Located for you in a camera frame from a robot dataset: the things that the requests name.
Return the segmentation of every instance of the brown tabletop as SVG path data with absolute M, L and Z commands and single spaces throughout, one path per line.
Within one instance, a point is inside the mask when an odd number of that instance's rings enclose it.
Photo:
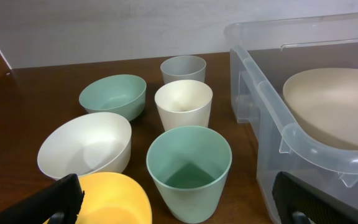
M 256 181 L 257 140 L 248 124 L 237 124 L 230 101 L 229 54 L 200 55 L 214 96 L 209 127 L 229 142 L 233 162 L 218 208 L 205 223 L 271 223 Z M 53 183 L 37 167 L 43 141 L 62 124 L 86 114 L 78 103 L 82 89 L 100 78 L 133 74 L 147 82 L 144 112 L 132 125 L 132 154 L 124 174 L 146 191 L 153 223 L 180 223 L 165 205 L 147 172 L 145 158 L 163 133 L 155 92 L 163 85 L 166 58 L 22 68 L 0 78 L 0 211 Z

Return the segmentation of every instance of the clear plastic container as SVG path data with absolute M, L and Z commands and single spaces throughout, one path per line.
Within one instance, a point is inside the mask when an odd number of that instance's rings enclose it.
M 280 223 L 272 197 L 280 171 L 358 208 L 358 151 L 308 136 L 281 97 L 285 81 L 298 72 L 358 68 L 358 13 L 231 24 L 224 33 L 231 48 L 232 108 L 259 141 L 257 180 L 271 219 Z

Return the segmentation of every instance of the green cup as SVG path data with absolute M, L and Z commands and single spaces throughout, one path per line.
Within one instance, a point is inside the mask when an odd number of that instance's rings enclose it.
M 185 223 L 203 222 L 214 213 L 231 161 L 229 143 L 201 126 L 182 126 L 161 134 L 146 157 L 165 203 Z
M 112 112 L 135 119 L 144 109 L 146 82 L 136 75 L 113 75 L 88 85 L 80 104 L 88 113 Z

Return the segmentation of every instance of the teal bowl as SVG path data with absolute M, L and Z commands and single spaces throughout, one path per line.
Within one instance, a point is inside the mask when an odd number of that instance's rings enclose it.
M 136 75 L 113 75 L 88 85 L 80 104 L 88 113 L 112 112 L 132 121 L 144 109 L 146 82 Z

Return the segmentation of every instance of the wall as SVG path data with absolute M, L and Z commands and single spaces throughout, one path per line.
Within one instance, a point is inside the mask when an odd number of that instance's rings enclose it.
M 13 68 L 227 51 L 233 22 L 358 12 L 358 0 L 0 0 Z

